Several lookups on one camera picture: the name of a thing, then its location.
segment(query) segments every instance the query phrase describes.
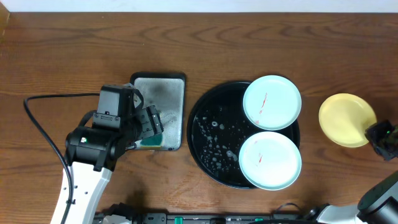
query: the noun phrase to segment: wooden table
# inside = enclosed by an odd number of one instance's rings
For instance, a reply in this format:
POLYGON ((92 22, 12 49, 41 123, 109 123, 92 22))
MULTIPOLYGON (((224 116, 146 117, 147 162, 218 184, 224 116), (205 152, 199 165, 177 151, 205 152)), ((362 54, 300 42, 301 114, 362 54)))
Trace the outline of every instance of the wooden table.
MULTIPOLYGON (((62 180, 62 166, 22 100, 99 92, 138 71, 185 72, 185 114, 228 80, 289 77, 303 100, 301 175, 276 192, 225 187, 197 167, 184 130, 176 152, 120 158, 98 210, 125 202, 182 213, 269 213, 285 202, 303 208, 357 203, 398 169, 398 159, 384 162, 369 145, 332 143, 320 129, 318 109, 328 96, 352 93, 369 102, 378 119, 398 123, 397 21, 396 14, 11 14, 0 48, 0 222, 49 223, 62 180)), ((30 106, 64 151, 67 134, 97 103, 86 97, 30 106)))

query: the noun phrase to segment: white plate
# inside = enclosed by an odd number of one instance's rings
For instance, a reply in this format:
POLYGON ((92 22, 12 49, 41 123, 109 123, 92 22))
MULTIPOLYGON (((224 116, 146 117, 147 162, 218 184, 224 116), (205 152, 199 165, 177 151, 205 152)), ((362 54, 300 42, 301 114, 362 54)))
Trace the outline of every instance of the white plate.
POLYGON ((266 131, 243 143, 239 166, 247 180, 256 187, 280 190, 297 179, 302 161, 299 150, 288 137, 266 131))
POLYGON ((300 92, 288 79, 267 75, 252 82, 244 92, 243 110, 257 127, 280 130, 291 125, 299 116, 300 92))

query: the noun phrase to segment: round black tray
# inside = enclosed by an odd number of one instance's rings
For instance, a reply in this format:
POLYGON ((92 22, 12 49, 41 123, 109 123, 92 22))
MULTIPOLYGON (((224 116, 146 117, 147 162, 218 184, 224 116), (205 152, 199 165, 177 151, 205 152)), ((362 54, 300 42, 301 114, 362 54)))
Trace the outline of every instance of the round black tray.
MULTIPOLYGON (((253 125, 243 111, 243 95, 249 85, 229 82, 205 93, 193 107, 187 127, 188 146, 198 166, 217 182, 239 189, 256 188, 240 170, 240 147, 248 137, 264 131, 253 125)), ((299 148, 297 120, 276 132, 299 148)))

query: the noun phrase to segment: black tray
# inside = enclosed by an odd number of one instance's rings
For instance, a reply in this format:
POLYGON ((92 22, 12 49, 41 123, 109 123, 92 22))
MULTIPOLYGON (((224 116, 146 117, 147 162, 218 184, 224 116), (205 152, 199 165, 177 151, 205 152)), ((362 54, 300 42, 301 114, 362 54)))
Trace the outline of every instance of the black tray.
MULTIPOLYGON (((193 107, 187 127, 188 146, 198 166, 217 182, 239 189, 256 188, 240 171, 240 147, 248 137, 264 131, 253 125, 243 111, 243 95, 249 85, 250 82, 229 82, 205 93, 193 107)), ((299 148, 297 120, 276 132, 299 148)))

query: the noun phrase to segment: red mark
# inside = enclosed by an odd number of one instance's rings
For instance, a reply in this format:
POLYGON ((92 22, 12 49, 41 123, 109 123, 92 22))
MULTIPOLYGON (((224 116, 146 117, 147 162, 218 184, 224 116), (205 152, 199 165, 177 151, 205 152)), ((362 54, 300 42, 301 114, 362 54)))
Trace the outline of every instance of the red mark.
POLYGON ((262 107, 261 107, 261 108, 263 108, 263 107, 264 107, 264 104, 266 103, 267 95, 268 95, 268 93, 266 93, 266 97, 264 98, 264 102, 262 102, 262 107))

